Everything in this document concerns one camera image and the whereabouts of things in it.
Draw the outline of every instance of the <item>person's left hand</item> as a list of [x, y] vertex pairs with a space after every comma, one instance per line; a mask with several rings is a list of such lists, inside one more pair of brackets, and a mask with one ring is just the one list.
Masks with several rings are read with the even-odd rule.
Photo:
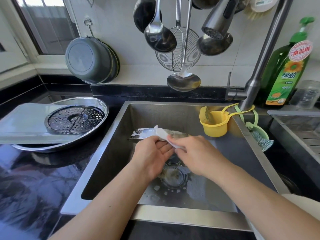
[[139, 141], [131, 160], [147, 173], [150, 181], [162, 172], [165, 162], [174, 154], [174, 148], [168, 142], [158, 139], [158, 136], [150, 136]]

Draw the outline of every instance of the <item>round stainless steel tray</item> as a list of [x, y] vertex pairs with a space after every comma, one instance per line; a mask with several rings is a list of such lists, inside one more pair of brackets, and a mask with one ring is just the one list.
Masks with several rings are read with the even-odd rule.
[[34, 145], [18, 145], [13, 144], [12, 146], [16, 149], [23, 150], [23, 151], [33, 151], [33, 152], [56, 152], [63, 149], [70, 148], [79, 142], [84, 141], [87, 137], [93, 134], [94, 131], [96, 131], [106, 120], [109, 108], [108, 106], [100, 99], [94, 98], [94, 97], [73, 97], [68, 98], [65, 100], [60, 100], [51, 104], [59, 104], [59, 105], [85, 105], [85, 106], [93, 106], [99, 108], [105, 116], [103, 117], [102, 121], [93, 129], [88, 131], [87, 133], [83, 134], [82, 136], [78, 137], [75, 140], [69, 141], [67, 143], [63, 144], [51, 144], [50, 146], [43, 146], [40, 144], [34, 144]]

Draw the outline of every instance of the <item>window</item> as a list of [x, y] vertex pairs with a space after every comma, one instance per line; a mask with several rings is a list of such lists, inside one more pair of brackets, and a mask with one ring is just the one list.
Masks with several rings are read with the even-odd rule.
[[0, 10], [0, 73], [27, 63]]
[[40, 55], [64, 55], [79, 37], [63, 0], [12, 0]]

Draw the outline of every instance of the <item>drain strainer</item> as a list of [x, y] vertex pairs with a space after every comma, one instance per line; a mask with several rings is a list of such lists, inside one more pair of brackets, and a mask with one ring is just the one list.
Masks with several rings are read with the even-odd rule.
[[163, 167], [160, 179], [166, 187], [173, 190], [180, 189], [188, 181], [188, 170], [178, 163], [168, 163]]
[[57, 109], [45, 119], [49, 130], [59, 133], [84, 133], [97, 126], [104, 113], [91, 106], [70, 105]]

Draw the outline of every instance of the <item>hand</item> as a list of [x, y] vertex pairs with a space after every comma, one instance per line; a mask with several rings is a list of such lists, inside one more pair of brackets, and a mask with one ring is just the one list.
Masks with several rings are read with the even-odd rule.
[[174, 153], [174, 148], [168, 142], [158, 140], [158, 136], [150, 136], [139, 141], [131, 160], [147, 173], [150, 181], [162, 172], [165, 162]]
[[212, 168], [217, 168], [222, 163], [230, 162], [217, 148], [215, 148], [203, 136], [189, 136], [180, 139], [174, 139], [170, 135], [167, 137], [171, 143], [186, 148], [175, 149], [178, 157], [195, 174], [210, 177]]

